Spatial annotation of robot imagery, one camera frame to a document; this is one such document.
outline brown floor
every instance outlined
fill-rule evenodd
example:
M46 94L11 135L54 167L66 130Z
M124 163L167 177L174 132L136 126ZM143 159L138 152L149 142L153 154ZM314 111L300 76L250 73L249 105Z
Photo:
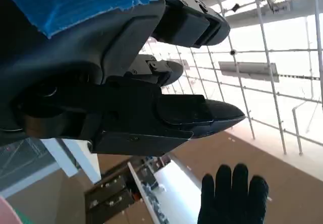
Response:
M243 162L252 175L263 176L270 187L265 223L323 223L323 182L259 150L227 132L189 141L173 154L202 180L215 175L223 163L231 168Z

